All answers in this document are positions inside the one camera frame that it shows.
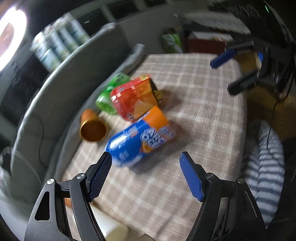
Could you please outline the blue orange snack cup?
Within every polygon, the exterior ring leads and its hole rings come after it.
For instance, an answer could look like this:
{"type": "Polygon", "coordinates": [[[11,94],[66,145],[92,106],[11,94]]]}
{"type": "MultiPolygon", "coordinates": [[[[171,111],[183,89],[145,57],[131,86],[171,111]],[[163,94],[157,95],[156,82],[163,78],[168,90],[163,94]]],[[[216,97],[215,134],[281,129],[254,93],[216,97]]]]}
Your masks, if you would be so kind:
{"type": "Polygon", "coordinates": [[[111,154],[114,166],[129,167],[175,136],[166,116],[154,106],[135,123],[111,137],[105,151],[111,154]]]}

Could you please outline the copper orange paper cup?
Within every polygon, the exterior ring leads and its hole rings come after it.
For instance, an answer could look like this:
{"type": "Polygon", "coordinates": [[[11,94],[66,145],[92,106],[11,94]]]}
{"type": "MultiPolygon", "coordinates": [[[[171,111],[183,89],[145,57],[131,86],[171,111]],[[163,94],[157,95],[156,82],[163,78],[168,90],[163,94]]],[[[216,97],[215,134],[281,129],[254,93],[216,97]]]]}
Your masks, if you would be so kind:
{"type": "Polygon", "coordinates": [[[65,205],[67,207],[71,208],[72,203],[71,203],[71,198],[70,198],[69,183],[70,183],[70,180],[68,180],[68,181],[63,180],[61,182],[61,191],[63,194],[65,205]]]}

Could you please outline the white paper cup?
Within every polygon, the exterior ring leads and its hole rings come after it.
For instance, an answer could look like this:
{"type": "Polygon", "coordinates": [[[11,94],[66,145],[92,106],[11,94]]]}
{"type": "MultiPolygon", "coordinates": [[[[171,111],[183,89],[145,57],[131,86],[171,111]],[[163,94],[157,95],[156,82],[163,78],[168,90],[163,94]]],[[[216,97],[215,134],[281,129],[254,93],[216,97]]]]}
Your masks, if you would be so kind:
{"type": "Polygon", "coordinates": [[[128,236],[128,228],[114,220],[93,203],[90,204],[94,218],[107,241],[124,241],[128,236]]]}

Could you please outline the gold-rimmed orange cup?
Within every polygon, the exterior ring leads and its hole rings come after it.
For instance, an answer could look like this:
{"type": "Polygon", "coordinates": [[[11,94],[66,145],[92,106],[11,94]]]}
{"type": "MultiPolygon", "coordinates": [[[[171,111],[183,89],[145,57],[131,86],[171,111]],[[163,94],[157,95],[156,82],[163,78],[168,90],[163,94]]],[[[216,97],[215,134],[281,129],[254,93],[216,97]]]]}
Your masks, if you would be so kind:
{"type": "Polygon", "coordinates": [[[86,109],[81,114],[79,135],[88,142],[99,142],[108,132],[108,126],[95,111],[86,109]]]}

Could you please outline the red orange snack cup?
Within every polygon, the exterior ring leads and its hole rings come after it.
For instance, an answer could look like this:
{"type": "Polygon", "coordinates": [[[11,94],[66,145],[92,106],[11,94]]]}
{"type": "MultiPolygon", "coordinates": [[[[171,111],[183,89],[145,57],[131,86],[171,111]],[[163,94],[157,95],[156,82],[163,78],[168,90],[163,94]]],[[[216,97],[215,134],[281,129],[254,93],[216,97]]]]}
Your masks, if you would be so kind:
{"type": "Polygon", "coordinates": [[[131,122],[163,103],[160,90],[147,73],[116,87],[111,91],[110,98],[118,114],[131,122]]]}

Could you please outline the striped blue white cloth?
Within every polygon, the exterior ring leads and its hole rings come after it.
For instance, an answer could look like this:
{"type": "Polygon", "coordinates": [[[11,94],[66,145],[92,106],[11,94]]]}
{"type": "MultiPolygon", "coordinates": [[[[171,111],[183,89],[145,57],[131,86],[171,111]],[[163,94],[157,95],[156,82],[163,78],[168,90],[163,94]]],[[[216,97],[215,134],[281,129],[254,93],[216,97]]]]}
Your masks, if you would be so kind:
{"type": "Polygon", "coordinates": [[[254,120],[247,128],[240,176],[250,188],[268,227],[280,202],[285,158],[279,136],[264,120],[254,120]]]}

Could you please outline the green carton box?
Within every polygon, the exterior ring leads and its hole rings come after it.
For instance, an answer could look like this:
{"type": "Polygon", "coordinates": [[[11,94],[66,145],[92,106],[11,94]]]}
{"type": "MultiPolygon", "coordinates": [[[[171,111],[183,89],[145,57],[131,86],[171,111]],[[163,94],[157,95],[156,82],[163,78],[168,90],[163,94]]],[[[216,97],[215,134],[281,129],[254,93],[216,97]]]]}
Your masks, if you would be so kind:
{"type": "Polygon", "coordinates": [[[161,35],[161,44],[167,54],[182,54],[182,44],[175,28],[167,28],[161,35]]]}

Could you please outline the grey sofa back cushion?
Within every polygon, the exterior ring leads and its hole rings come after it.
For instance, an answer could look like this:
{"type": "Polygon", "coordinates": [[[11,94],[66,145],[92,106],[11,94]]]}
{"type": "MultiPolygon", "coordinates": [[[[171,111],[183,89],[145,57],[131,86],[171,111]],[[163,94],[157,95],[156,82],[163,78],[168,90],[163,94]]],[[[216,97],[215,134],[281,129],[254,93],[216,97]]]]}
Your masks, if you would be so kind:
{"type": "Polygon", "coordinates": [[[131,47],[116,23],[103,26],[45,81],[20,123],[8,192],[33,203],[45,178],[59,179],[80,143],[79,119],[131,47]]]}

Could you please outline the white refill pouch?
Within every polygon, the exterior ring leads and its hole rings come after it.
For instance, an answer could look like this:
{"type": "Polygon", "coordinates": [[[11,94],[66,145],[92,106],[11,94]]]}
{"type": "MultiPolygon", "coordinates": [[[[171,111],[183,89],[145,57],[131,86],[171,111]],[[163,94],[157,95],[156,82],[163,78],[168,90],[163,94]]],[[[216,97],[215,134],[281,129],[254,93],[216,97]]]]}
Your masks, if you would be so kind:
{"type": "Polygon", "coordinates": [[[56,20],[53,26],[57,31],[63,44],[70,51],[70,53],[73,53],[75,50],[78,49],[79,46],[77,42],[74,40],[74,38],[70,35],[68,30],[66,29],[66,24],[62,18],[59,18],[58,20],[56,20]]]}
{"type": "Polygon", "coordinates": [[[63,62],[70,56],[69,50],[65,47],[62,40],[60,39],[57,31],[48,25],[44,28],[44,37],[48,45],[55,52],[57,57],[63,62]]]}
{"type": "Polygon", "coordinates": [[[34,53],[40,63],[49,72],[54,72],[61,64],[54,51],[46,42],[43,32],[39,32],[33,39],[30,51],[34,53]]]}
{"type": "Polygon", "coordinates": [[[63,20],[68,32],[79,46],[89,41],[90,37],[88,33],[86,33],[80,23],[70,13],[63,15],[63,20]]]}

